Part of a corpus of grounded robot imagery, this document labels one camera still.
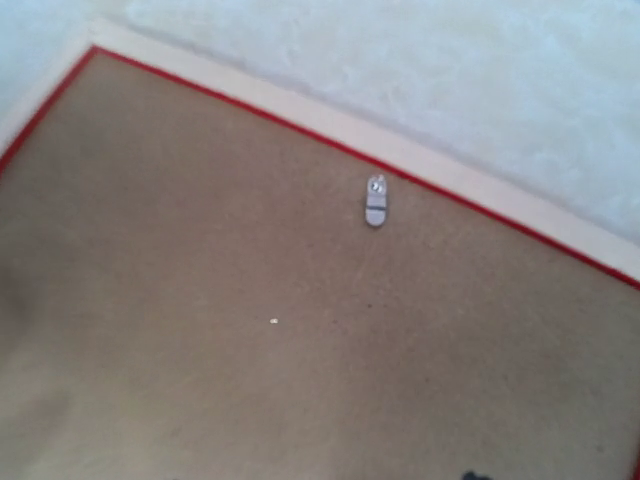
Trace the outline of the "red wooden picture frame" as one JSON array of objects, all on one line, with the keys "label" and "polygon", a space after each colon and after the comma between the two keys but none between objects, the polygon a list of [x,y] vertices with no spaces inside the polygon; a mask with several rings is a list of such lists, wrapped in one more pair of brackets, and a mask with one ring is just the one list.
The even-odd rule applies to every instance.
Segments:
[{"label": "red wooden picture frame", "polygon": [[1,165],[98,54],[222,100],[386,169],[639,285],[639,247],[498,177],[317,99],[108,19],[85,26],[1,120]]}]

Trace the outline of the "brown frame backing board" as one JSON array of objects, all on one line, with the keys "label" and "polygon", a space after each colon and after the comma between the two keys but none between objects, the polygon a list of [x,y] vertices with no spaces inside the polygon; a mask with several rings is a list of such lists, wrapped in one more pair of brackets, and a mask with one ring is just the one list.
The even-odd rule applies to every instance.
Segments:
[{"label": "brown frame backing board", "polygon": [[627,479],[639,292],[105,53],[1,176],[5,479]]}]

